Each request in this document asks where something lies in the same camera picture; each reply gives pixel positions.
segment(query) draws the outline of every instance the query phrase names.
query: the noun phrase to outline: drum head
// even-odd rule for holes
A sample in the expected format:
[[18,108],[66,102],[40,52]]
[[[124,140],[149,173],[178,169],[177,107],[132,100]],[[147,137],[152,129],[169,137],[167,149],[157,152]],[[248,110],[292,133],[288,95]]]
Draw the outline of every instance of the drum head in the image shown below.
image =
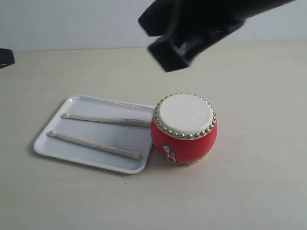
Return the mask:
[[155,110],[156,125],[182,140],[207,135],[216,123],[214,108],[197,95],[180,93],[162,99]]

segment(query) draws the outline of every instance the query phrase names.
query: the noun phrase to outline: small drum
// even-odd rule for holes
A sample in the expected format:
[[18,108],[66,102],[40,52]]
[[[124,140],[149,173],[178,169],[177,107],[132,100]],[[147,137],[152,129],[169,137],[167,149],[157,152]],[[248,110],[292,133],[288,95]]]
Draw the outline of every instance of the small drum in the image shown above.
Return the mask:
[[195,163],[215,143],[216,112],[202,97],[175,93],[162,99],[155,108],[151,135],[153,144],[170,162]]

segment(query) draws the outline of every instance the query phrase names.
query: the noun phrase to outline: table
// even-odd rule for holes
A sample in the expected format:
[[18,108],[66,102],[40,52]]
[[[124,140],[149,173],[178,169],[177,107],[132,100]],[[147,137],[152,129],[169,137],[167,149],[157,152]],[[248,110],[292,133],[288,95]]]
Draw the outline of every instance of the table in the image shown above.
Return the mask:
[[[171,73],[144,48],[15,57],[0,70],[1,230],[307,228],[307,41],[217,45]],[[127,176],[33,151],[71,95],[155,105],[175,92],[218,113],[217,142],[195,165],[153,149]]]

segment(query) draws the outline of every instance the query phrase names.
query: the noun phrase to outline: white tray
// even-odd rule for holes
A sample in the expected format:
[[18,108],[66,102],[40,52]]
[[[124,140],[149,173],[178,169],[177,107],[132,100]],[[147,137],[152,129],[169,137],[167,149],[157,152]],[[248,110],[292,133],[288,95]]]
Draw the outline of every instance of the white tray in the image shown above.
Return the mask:
[[[128,174],[139,173],[144,169],[152,146],[149,127],[64,119],[61,115],[66,112],[151,120],[154,107],[84,95],[72,96],[65,101],[34,143],[34,150],[45,156]],[[52,129],[139,151],[142,159],[130,159],[53,138],[48,135]]]

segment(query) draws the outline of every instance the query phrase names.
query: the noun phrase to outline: wooden drumstick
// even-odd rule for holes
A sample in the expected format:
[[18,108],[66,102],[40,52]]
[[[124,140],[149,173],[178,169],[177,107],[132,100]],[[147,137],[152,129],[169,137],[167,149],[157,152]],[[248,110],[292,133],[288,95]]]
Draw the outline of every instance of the wooden drumstick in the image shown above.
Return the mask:
[[114,123],[122,125],[150,127],[150,121],[139,120],[139,119],[113,118],[113,117],[103,117],[103,116],[85,116],[85,115],[77,115],[71,113],[64,113],[63,117],[67,119],[76,119],[82,121],[97,121],[97,122],[106,122],[106,123]]
[[121,155],[121,156],[134,158],[134,159],[137,159],[137,160],[140,160],[142,158],[142,154],[140,152],[131,151],[131,150],[128,150],[128,149],[123,149],[123,148],[107,145],[107,144],[97,142],[97,141],[93,141],[93,140],[75,137],[73,135],[62,133],[62,132],[59,132],[59,131],[56,131],[56,130],[51,130],[49,132],[49,134],[52,137],[57,137],[59,139],[66,140],[66,141],[69,141],[69,142],[72,142],[72,143],[84,145],[84,146],[91,147],[91,148],[98,149],[98,150],[111,152],[111,153],[118,154],[118,155]]

